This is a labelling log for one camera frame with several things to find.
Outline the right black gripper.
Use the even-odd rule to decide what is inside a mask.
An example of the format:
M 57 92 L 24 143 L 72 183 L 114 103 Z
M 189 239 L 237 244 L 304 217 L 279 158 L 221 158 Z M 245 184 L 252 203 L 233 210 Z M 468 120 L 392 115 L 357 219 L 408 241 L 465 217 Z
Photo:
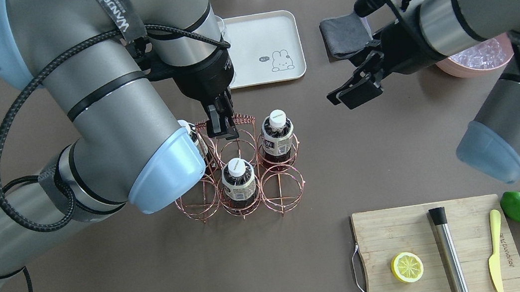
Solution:
M 373 39 L 380 41 L 376 50 L 384 55 L 380 67 L 385 76 L 391 73 L 411 75 L 435 64 L 435 59 L 432 59 L 427 50 L 408 34 L 407 28 L 400 22 L 386 25 L 373 35 Z M 326 98 L 334 106 L 344 104 L 352 110 L 382 95 L 383 92 L 383 87 L 373 82 L 371 72 L 356 69 L 345 84 L 328 93 Z

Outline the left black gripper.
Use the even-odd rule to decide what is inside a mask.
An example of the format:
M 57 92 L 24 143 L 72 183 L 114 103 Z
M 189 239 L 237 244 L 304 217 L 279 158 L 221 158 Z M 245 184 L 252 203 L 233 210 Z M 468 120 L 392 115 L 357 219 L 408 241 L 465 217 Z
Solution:
M 219 138 L 223 134 L 224 139 L 238 139 L 240 135 L 235 127 L 229 89 L 234 74 L 229 51 L 217 48 L 204 61 L 178 69 L 173 81 L 182 94 L 206 106 L 207 135 L 210 138 Z

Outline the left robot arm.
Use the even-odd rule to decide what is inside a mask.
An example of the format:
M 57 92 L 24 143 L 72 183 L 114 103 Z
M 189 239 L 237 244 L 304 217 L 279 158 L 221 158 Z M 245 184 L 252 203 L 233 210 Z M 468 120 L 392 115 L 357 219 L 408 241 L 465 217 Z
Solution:
M 80 133 L 13 192 L 0 176 L 0 289 L 127 202 L 150 214 L 192 189 L 206 165 L 151 83 L 173 78 L 204 107 L 209 137 L 237 138 L 228 49 L 209 0 L 0 0 L 0 77 L 21 90 L 0 126 L 0 163 L 39 86 Z

